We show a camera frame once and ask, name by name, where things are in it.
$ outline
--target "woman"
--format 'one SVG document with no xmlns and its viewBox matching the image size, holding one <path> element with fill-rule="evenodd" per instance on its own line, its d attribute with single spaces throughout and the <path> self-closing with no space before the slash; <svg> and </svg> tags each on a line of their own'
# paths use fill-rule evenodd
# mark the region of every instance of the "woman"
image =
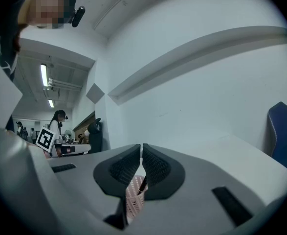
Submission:
<svg viewBox="0 0 287 235">
<path fill-rule="evenodd" d="M 24 127 L 22 125 L 22 122 L 18 121 L 17 124 L 17 136 L 20 136 L 22 138 Z"/>
<path fill-rule="evenodd" d="M 54 116 L 49 124 L 49 130 L 55 132 L 55 139 L 58 139 L 59 135 L 61 134 L 62 121 L 64 121 L 64 119 L 68 119 L 65 111 L 58 110 L 54 113 Z"/>
<path fill-rule="evenodd" d="M 76 0 L 3 0 L 7 9 L 0 12 L 0 66 L 11 81 L 21 50 L 21 31 L 28 25 L 59 28 L 69 22 L 75 3 Z M 14 131 L 12 117 L 6 129 Z"/>
</svg>

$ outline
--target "white wall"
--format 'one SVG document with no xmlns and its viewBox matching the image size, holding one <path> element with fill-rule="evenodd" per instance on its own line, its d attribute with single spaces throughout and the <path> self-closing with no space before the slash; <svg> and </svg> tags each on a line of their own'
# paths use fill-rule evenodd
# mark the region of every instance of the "white wall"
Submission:
<svg viewBox="0 0 287 235">
<path fill-rule="evenodd" d="M 189 41 L 223 30 L 264 25 L 287 27 L 268 0 L 165 0 L 111 37 L 107 52 L 110 91 Z"/>
<path fill-rule="evenodd" d="M 95 104 L 95 116 L 101 118 L 103 125 L 103 149 L 114 149 L 129 144 L 121 117 L 121 107 L 109 96 L 104 95 Z"/>
<path fill-rule="evenodd" d="M 40 124 L 40 121 L 35 121 L 35 131 L 40 131 L 40 128 L 41 128 L 41 124 Z"/>
<path fill-rule="evenodd" d="M 72 110 L 72 128 L 77 127 L 86 117 L 95 110 L 94 103 L 86 97 L 87 79 L 84 81 L 83 87 L 77 97 Z"/>
<path fill-rule="evenodd" d="M 33 98 L 23 96 L 13 112 L 13 117 L 49 121 L 57 110 L 64 110 L 68 120 L 72 120 L 70 109 L 51 108 L 47 100 L 36 102 Z"/>
<path fill-rule="evenodd" d="M 139 94 L 120 108 L 128 143 L 171 148 L 230 133 L 267 152 L 267 113 L 280 101 L 287 105 L 287 45 L 208 64 Z"/>
</svg>

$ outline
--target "ceiling light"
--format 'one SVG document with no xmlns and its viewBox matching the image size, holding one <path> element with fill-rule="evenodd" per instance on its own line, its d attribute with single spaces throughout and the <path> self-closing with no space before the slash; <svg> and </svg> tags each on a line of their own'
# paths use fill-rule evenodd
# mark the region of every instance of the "ceiling light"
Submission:
<svg viewBox="0 0 287 235">
<path fill-rule="evenodd" d="M 44 83 L 44 86 L 48 86 L 47 84 L 47 78 L 46 78 L 46 65 L 41 64 L 41 77 L 42 77 L 42 81 Z"/>
<path fill-rule="evenodd" d="M 54 108 L 54 105 L 53 105 L 52 100 L 49 100 L 49 104 L 50 104 L 50 106 L 51 106 L 52 108 Z"/>
</svg>

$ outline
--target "white shirt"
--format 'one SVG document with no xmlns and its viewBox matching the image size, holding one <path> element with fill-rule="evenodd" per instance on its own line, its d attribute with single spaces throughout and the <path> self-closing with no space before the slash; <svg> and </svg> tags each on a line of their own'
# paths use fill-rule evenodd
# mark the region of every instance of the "white shirt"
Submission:
<svg viewBox="0 0 287 235">
<path fill-rule="evenodd" d="M 31 139 L 36 139 L 36 132 L 35 131 L 31 131 Z"/>
<path fill-rule="evenodd" d="M 50 131 L 55 132 L 55 139 L 59 138 L 59 135 L 61 134 L 61 128 L 59 128 L 58 122 L 56 120 L 53 120 L 50 125 Z"/>
</svg>

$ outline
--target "wall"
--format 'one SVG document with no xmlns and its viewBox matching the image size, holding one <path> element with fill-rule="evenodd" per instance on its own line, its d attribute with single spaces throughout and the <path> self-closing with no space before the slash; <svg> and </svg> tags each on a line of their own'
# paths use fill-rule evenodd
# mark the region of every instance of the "wall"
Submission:
<svg viewBox="0 0 287 235">
<path fill-rule="evenodd" d="M 267 113 L 280 101 L 287 105 L 287 45 L 248 51 L 192 70 L 120 108 L 127 143 L 173 148 L 234 134 L 269 152 Z"/>
<path fill-rule="evenodd" d="M 72 110 L 73 120 L 72 128 L 74 129 L 79 125 L 86 117 L 88 117 L 92 112 L 94 112 L 95 106 L 94 103 L 86 97 L 86 86 L 87 79 L 84 81 L 83 87 L 80 91 L 79 96 L 77 97 L 74 107 Z"/>
<path fill-rule="evenodd" d="M 215 32 L 287 24 L 268 0 L 165 0 L 127 23 L 109 41 L 110 91 L 156 58 Z"/>
<path fill-rule="evenodd" d="M 40 121 L 35 121 L 35 131 L 40 131 L 40 128 L 41 128 L 41 124 L 40 124 Z"/>
<path fill-rule="evenodd" d="M 262 30 L 196 53 L 198 39 L 251 27 Z M 281 32 L 265 36 L 273 28 Z M 268 110 L 279 101 L 287 104 L 284 30 L 287 23 L 268 0 L 165 0 L 132 19 L 108 43 L 111 97 L 95 106 L 106 114 L 111 148 L 144 142 L 173 148 L 233 134 L 269 153 Z M 173 68 L 142 77 L 117 97 L 111 93 L 160 56 L 175 55 L 193 41 L 191 58 L 174 60 Z"/>
<path fill-rule="evenodd" d="M 36 102 L 31 97 L 23 96 L 19 101 L 18 105 L 14 109 L 13 117 L 32 119 L 32 120 L 46 120 L 52 119 L 57 108 L 51 108 L 48 101 Z M 71 109 L 63 109 L 68 116 L 68 120 L 72 120 Z"/>
</svg>

